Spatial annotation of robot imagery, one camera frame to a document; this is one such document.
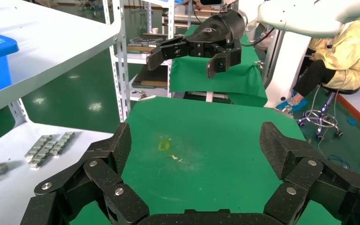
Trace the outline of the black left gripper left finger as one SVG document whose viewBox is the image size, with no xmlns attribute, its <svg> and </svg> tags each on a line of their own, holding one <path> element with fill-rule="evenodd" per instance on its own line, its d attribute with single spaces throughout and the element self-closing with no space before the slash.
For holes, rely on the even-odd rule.
<svg viewBox="0 0 360 225">
<path fill-rule="evenodd" d="M 140 223 L 149 207 L 121 177 L 131 144 L 128 123 L 93 142 L 76 163 L 36 185 L 21 224 L 68 225 L 92 202 L 112 225 Z"/>
</svg>

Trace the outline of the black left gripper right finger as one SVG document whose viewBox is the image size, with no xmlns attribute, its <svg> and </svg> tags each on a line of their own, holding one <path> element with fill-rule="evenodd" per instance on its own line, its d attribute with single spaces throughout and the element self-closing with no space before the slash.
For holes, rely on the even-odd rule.
<svg viewBox="0 0 360 225">
<path fill-rule="evenodd" d="M 306 141 L 283 135 L 264 122 L 260 148 L 282 181 L 264 206 L 264 214 L 294 225 L 313 201 L 344 225 L 360 225 L 360 175 L 336 165 Z"/>
</svg>

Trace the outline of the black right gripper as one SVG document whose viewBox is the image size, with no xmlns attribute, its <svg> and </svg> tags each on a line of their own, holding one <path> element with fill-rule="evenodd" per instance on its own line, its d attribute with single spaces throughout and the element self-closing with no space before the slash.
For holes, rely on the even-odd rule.
<svg viewBox="0 0 360 225">
<path fill-rule="evenodd" d="M 207 77 L 228 71 L 241 63 L 240 39 L 246 28 L 246 16 L 229 9 L 202 22 L 191 35 L 175 37 L 160 43 L 146 58 L 149 71 L 158 68 L 165 60 L 184 56 L 211 58 L 207 63 Z"/>
</svg>

